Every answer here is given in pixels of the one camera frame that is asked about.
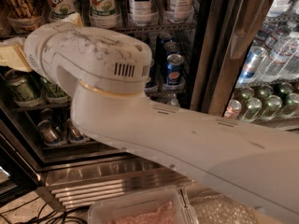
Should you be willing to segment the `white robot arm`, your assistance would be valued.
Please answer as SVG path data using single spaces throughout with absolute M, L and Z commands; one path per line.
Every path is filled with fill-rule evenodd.
M 36 71 L 71 97 L 85 135 L 299 224 L 299 136 L 153 102 L 150 62 L 150 47 L 129 35 L 65 21 L 1 44 L 3 66 Z

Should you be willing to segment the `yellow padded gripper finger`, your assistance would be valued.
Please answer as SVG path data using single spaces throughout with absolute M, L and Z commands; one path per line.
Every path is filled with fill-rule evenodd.
M 27 62 L 25 55 L 19 45 L 0 47 L 0 65 L 7 66 L 22 72 L 32 71 L 32 68 Z

